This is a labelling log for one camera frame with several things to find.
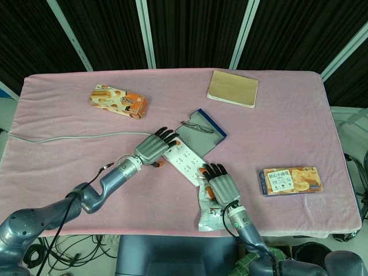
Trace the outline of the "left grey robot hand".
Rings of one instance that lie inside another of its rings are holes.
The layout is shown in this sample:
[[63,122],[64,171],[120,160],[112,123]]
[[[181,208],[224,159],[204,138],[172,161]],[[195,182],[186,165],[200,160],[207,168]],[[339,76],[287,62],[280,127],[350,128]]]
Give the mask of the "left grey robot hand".
[[145,166],[162,167],[164,161],[159,159],[167,150],[178,144],[178,137],[179,134],[172,129],[161,127],[136,147],[135,155]]

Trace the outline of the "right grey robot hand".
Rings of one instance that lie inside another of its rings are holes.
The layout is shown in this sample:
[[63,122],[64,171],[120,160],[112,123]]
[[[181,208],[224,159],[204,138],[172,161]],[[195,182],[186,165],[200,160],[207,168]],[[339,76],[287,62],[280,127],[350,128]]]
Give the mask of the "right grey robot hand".
[[231,175],[222,164],[206,164],[200,167],[200,173],[205,177],[218,204],[225,208],[228,204],[241,198],[239,189]]

